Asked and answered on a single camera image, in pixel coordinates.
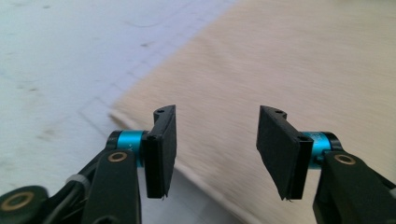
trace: white floor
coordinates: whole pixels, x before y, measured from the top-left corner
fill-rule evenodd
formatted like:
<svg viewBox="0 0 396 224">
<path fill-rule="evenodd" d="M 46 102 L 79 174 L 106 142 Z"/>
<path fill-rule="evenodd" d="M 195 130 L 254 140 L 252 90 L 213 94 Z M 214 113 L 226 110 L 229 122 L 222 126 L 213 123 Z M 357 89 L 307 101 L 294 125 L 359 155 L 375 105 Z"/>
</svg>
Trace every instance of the white floor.
<svg viewBox="0 0 396 224">
<path fill-rule="evenodd" d="M 235 1 L 1 1 L 0 194 L 55 193 L 118 129 L 115 100 Z M 164 201 L 140 183 L 144 223 L 239 223 L 179 172 Z"/>
</svg>

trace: blue cylindrical joint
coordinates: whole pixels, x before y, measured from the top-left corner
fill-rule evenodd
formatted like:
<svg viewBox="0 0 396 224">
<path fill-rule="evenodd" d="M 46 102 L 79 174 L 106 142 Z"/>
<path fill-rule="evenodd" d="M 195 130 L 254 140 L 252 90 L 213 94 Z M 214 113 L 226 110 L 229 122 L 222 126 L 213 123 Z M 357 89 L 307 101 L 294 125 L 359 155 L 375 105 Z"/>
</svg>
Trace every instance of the blue cylindrical joint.
<svg viewBox="0 0 396 224">
<path fill-rule="evenodd" d="M 117 149 L 132 150 L 136 157 L 136 166 L 142 167 L 143 162 L 140 156 L 140 143 L 142 141 L 143 131 L 125 130 L 122 131 L 117 143 Z"/>
<path fill-rule="evenodd" d="M 323 162 L 324 151 L 330 151 L 332 149 L 328 137 L 320 132 L 302 132 L 302 134 L 314 140 L 311 159 L 309 161 L 309 169 L 320 169 L 320 165 Z"/>
</svg>

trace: concrete floor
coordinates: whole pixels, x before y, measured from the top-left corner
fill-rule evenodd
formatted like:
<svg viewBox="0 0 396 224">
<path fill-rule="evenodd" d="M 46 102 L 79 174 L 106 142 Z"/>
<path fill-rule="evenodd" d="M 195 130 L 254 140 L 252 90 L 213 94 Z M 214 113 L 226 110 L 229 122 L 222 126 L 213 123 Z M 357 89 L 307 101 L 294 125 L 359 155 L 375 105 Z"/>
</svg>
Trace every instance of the concrete floor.
<svg viewBox="0 0 396 224">
<path fill-rule="evenodd" d="M 112 104 L 234 2 L 2 1 L 0 194 L 54 194 L 119 128 Z M 144 183 L 144 223 L 239 223 L 177 171 L 164 201 Z"/>
</svg>

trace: blue metal spacer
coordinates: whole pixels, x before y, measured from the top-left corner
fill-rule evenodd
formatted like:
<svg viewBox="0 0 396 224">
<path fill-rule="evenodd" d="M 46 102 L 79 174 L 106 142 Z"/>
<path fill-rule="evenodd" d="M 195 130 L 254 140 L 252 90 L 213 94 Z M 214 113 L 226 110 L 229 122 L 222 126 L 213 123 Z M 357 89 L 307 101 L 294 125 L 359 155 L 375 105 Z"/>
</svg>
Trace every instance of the blue metal spacer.
<svg viewBox="0 0 396 224">
<path fill-rule="evenodd" d="M 143 131 L 122 131 L 117 143 L 117 149 L 126 149 L 134 152 L 136 157 L 136 166 L 142 167 L 143 162 L 140 157 L 140 142 L 142 141 Z"/>
<path fill-rule="evenodd" d="M 324 152 L 332 149 L 329 138 L 320 132 L 302 132 L 302 134 L 314 140 L 311 159 L 309 160 L 309 169 L 320 169 Z"/>
</svg>

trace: gray floor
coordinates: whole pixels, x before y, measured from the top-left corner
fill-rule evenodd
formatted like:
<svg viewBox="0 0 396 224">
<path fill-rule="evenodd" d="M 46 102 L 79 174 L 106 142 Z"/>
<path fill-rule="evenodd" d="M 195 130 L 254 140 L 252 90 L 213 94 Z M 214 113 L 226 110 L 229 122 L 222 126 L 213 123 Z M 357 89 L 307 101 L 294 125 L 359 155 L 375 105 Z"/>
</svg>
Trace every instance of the gray floor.
<svg viewBox="0 0 396 224">
<path fill-rule="evenodd" d="M 235 0 L 0 2 L 0 194 L 53 194 L 119 127 L 112 104 Z M 175 171 L 144 223 L 238 223 Z"/>
</svg>

